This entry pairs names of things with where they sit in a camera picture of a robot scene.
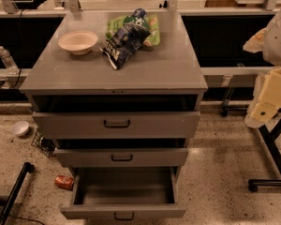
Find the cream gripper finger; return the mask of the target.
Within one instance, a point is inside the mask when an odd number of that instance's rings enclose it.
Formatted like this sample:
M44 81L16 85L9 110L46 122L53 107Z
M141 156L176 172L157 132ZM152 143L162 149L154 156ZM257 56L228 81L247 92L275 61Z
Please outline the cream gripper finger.
M258 53L263 51L264 36L267 32L266 28L260 29L252 36L244 45L243 49L249 53Z

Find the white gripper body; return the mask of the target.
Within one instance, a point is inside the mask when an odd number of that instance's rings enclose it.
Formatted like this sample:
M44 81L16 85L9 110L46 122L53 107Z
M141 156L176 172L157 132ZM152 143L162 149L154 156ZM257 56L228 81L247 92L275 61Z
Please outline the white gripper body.
M250 128L260 128L281 109L281 67L274 67L267 74L258 75L253 96L244 122Z

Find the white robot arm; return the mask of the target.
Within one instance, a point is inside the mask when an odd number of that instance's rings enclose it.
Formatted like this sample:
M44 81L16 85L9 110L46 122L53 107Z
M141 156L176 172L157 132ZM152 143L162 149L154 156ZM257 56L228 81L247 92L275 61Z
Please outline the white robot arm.
M281 108L281 8L265 28L244 44L243 49L250 53L262 52L263 60L274 66L256 78L254 98L244 119L248 127L260 128Z

